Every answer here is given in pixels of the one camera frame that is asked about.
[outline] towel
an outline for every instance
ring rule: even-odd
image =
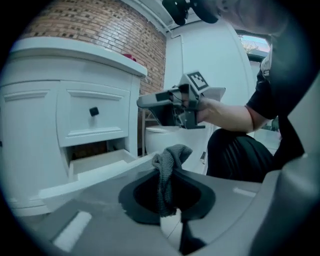
[[[157,206],[161,217],[175,215],[177,208],[173,203],[171,175],[173,168],[182,168],[182,164],[191,155],[192,149],[181,144],[167,147],[162,154],[156,154],[152,165],[159,171],[157,187]]]

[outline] toilet bowl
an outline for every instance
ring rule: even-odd
[[[193,172],[207,150],[209,129],[184,129],[178,126],[151,126],[145,128],[145,149],[147,154],[162,153],[167,147],[182,144],[192,149],[192,154],[182,168]]]

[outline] brick wall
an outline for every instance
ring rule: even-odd
[[[140,94],[163,88],[166,37],[135,9],[120,0],[56,0],[48,5],[21,38],[62,37],[80,40],[133,55],[145,66]],[[141,146],[141,111],[138,115],[138,147]]]

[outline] drawer knob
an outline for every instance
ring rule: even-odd
[[[99,115],[99,110],[98,110],[98,108],[96,106],[90,108],[89,111],[90,111],[90,115],[92,117],[95,117],[95,116]]]

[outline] cabinet top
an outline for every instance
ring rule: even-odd
[[[18,40],[13,45],[9,59],[31,56],[57,56],[84,59],[108,65],[138,77],[145,77],[147,69],[139,63],[97,45],[60,37],[31,37]]]

